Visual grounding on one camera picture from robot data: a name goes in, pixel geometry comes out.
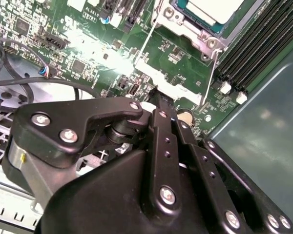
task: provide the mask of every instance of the green circuit board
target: green circuit board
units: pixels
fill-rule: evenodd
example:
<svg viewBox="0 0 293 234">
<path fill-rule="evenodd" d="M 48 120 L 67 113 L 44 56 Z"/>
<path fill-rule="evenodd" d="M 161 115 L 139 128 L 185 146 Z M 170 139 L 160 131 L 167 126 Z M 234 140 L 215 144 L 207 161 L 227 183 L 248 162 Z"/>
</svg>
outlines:
<svg viewBox="0 0 293 234">
<path fill-rule="evenodd" d="M 244 1 L 224 35 L 235 28 L 254 2 Z M 147 2 L 143 15 L 126 34 L 119 28 L 102 23 L 99 18 L 102 1 L 96 7 L 86 1 L 79 10 L 69 6 L 67 0 L 50 0 L 48 5 L 35 0 L 0 0 L 0 37 L 17 39 L 30 46 L 58 70 L 59 77 L 87 84 L 103 98 L 126 96 L 136 85 L 138 89 L 132 97 L 143 101 L 154 85 L 150 77 L 135 70 L 132 64 L 150 31 L 153 4 L 151 0 Z M 260 10 L 247 25 L 256 20 Z M 50 49 L 37 39 L 41 30 L 66 39 L 69 44 L 62 50 Z M 11 53 L 39 65 L 39 61 L 26 50 L 13 44 L 8 46 Z M 292 48 L 293 42 L 284 49 L 282 57 Z M 192 47 L 188 39 L 178 37 L 164 27 L 157 28 L 144 50 L 143 59 L 165 74 L 169 83 L 182 84 L 194 93 L 205 93 L 212 63 L 201 61 L 201 53 Z M 273 64 L 276 65 L 280 59 L 276 58 Z M 126 82 L 120 86 L 124 76 Z M 182 98 L 175 102 L 175 106 L 193 112 L 195 125 L 192 129 L 197 136 L 210 133 L 238 104 L 211 88 L 205 105 L 197 106 Z M 206 116 L 210 116 L 210 121 L 206 121 Z"/>
</svg>

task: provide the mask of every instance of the silver screw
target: silver screw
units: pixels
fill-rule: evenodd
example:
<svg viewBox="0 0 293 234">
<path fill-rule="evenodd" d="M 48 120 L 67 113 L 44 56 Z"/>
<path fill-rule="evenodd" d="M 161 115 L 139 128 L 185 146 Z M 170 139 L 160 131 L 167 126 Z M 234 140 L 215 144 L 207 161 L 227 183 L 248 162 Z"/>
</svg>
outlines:
<svg viewBox="0 0 293 234">
<path fill-rule="evenodd" d="M 160 115 L 161 115 L 161 117 L 167 118 L 167 115 L 164 111 L 160 111 Z"/>
<path fill-rule="evenodd" d="M 172 205 L 176 201 L 176 197 L 174 192 L 167 188 L 167 187 L 162 187 L 160 190 L 160 196 L 161 199 L 167 204 L 167 205 Z"/>
<path fill-rule="evenodd" d="M 227 211 L 226 218 L 227 218 L 229 224 L 232 227 L 234 227 L 235 229 L 238 229 L 240 227 L 240 222 L 233 212 Z"/>
<path fill-rule="evenodd" d="M 270 224 L 274 227 L 274 228 L 279 228 L 279 223 L 277 222 L 277 220 L 271 215 L 267 215 L 267 218 L 270 222 Z"/>
<path fill-rule="evenodd" d="M 170 19 L 171 17 L 173 17 L 175 11 L 171 8 L 171 7 L 167 7 L 165 10 L 164 10 L 164 16 L 167 18 L 167 19 Z"/>
<path fill-rule="evenodd" d="M 211 48 L 214 48 L 215 45 L 217 44 L 217 42 L 215 40 L 209 40 L 207 42 L 207 46 L 211 49 Z"/>
<path fill-rule="evenodd" d="M 130 103 L 130 106 L 131 106 L 133 109 L 135 109 L 135 110 L 138 110 L 138 109 L 139 109 L 138 104 L 135 103 L 135 102 L 131 102 L 131 103 Z"/>
<path fill-rule="evenodd" d="M 283 217 L 282 215 L 280 216 L 280 221 L 283 224 L 283 226 L 285 226 L 287 229 L 291 228 L 291 225 L 288 222 L 288 220 L 285 217 Z"/>
<path fill-rule="evenodd" d="M 215 145 L 214 145 L 214 143 L 213 142 L 211 142 L 211 141 L 208 141 L 207 142 L 207 144 L 211 147 L 211 148 L 215 148 Z"/>
<path fill-rule="evenodd" d="M 188 128 L 188 126 L 187 126 L 185 123 L 183 123 L 183 122 L 181 122 L 181 126 L 182 126 L 184 129 Z"/>
<path fill-rule="evenodd" d="M 78 140 L 77 133 L 75 133 L 71 129 L 63 129 L 60 132 L 60 138 L 62 141 L 66 142 L 66 143 L 74 143 Z"/>
<path fill-rule="evenodd" d="M 31 121 L 40 127 L 48 126 L 51 122 L 49 117 L 46 115 L 43 115 L 43 114 L 36 114 L 36 115 L 32 116 Z"/>
</svg>

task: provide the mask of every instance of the gray metal panel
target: gray metal panel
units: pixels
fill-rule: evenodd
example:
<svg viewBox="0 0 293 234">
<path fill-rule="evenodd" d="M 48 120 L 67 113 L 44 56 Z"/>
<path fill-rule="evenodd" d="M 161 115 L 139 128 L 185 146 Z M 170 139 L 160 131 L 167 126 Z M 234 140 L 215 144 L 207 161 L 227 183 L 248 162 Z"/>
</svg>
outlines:
<svg viewBox="0 0 293 234">
<path fill-rule="evenodd" d="M 293 221 L 293 51 L 212 138 Z"/>
</svg>

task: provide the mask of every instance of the integrated circuit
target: integrated circuit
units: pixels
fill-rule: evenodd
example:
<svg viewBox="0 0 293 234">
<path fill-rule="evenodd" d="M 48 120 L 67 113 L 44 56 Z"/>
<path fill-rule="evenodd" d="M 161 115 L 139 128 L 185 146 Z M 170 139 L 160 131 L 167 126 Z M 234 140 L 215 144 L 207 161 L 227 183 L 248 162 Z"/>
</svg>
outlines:
<svg viewBox="0 0 293 234">
<path fill-rule="evenodd" d="M 28 34 L 30 28 L 30 24 L 26 21 L 17 18 L 15 23 L 15 31 L 17 31 L 19 34 L 26 36 Z"/>
<path fill-rule="evenodd" d="M 86 65 L 84 63 L 76 59 L 72 65 L 72 71 L 82 74 L 84 72 L 85 67 Z"/>
</svg>

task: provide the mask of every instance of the motherboard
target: motherboard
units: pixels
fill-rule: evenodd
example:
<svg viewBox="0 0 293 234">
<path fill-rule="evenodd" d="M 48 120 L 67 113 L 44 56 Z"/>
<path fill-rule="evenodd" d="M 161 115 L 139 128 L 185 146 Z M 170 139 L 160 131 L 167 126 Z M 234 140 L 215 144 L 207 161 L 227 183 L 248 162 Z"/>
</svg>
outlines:
<svg viewBox="0 0 293 234">
<path fill-rule="evenodd" d="M 0 38 L 102 98 L 146 101 L 159 76 L 184 94 L 180 118 L 207 135 L 293 49 L 293 0 L 0 0 Z M 4 48 L 43 75 L 28 50 Z"/>
</svg>

